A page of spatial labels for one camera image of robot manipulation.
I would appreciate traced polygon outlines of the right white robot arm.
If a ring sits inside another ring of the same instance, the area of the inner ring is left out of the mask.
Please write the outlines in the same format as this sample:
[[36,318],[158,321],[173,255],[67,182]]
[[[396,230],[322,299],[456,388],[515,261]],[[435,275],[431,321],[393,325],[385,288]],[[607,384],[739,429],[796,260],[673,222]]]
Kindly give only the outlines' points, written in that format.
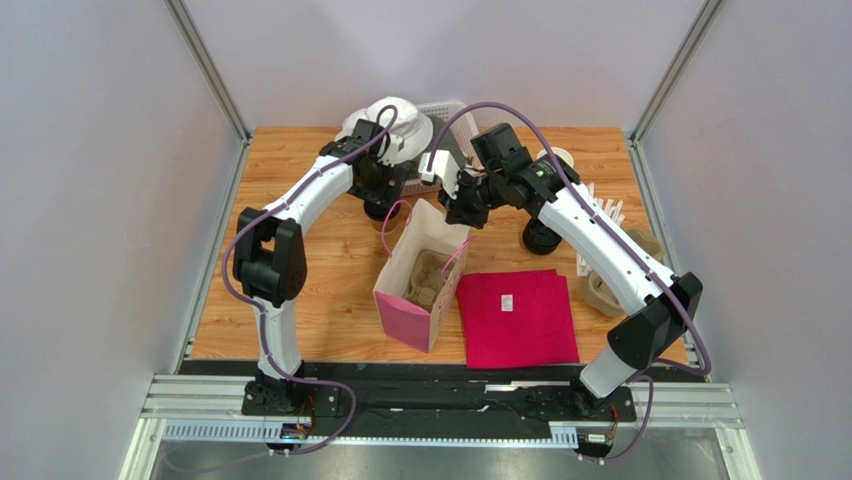
[[475,136],[471,144],[481,164],[477,176],[445,150],[433,150],[420,162],[421,179],[442,185],[439,199],[447,223],[481,229],[497,208],[526,211],[587,261],[627,315],[572,383],[586,403],[599,403],[692,328],[702,282],[692,273],[674,273],[645,251],[553,150],[533,158],[506,123]]

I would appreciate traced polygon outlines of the brown paper coffee cup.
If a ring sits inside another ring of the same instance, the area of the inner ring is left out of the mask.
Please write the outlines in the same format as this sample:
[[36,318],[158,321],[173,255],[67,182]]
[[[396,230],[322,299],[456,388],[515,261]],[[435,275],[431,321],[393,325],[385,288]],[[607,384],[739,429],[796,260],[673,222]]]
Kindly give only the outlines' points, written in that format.
[[371,221],[371,225],[376,232],[381,233],[384,231],[385,233],[390,233],[397,228],[398,220],[394,218],[389,220],[387,223],[384,221]]

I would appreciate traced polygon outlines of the single cardboard cup carrier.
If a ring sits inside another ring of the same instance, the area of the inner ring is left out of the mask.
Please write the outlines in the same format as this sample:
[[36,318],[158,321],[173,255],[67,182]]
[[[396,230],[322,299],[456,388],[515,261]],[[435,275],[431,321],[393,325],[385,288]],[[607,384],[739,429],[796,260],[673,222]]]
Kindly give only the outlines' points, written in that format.
[[449,255],[421,250],[416,257],[402,298],[430,311],[443,289],[454,263]]

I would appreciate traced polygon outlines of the pink and cream paper bag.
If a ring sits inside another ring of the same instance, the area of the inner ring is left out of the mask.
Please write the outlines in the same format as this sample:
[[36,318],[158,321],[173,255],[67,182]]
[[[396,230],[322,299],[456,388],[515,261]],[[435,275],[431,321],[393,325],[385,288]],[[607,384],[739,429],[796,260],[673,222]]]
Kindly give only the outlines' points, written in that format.
[[[450,225],[445,215],[426,200],[395,202],[401,211],[397,228],[382,231],[380,239],[388,259],[373,288],[373,297],[386,336],[418,351],[432,351],[456,297],[464,273],[468,248],[475,237],[464,225]],[[424,249],[449,255],[454,263],[430,311],[402,298],[414,261]]]

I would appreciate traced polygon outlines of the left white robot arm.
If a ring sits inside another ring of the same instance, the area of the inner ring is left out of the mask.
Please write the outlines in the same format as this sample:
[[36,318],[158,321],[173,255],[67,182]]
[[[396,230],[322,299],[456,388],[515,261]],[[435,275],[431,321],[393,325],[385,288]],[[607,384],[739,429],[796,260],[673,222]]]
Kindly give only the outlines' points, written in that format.
[[307,279],[305,236],[340,196],[352,195],[386,215],[411,170],[404,144],[387,110],[360,119],[351,133],[326,144],[310,169],[279,199],[246,208],[226,247],[221,275],[229,292],[252,306],[261,356],[246,402],[291,413],[306,404],[313,381],[305,378],[296,338],[296,299]]

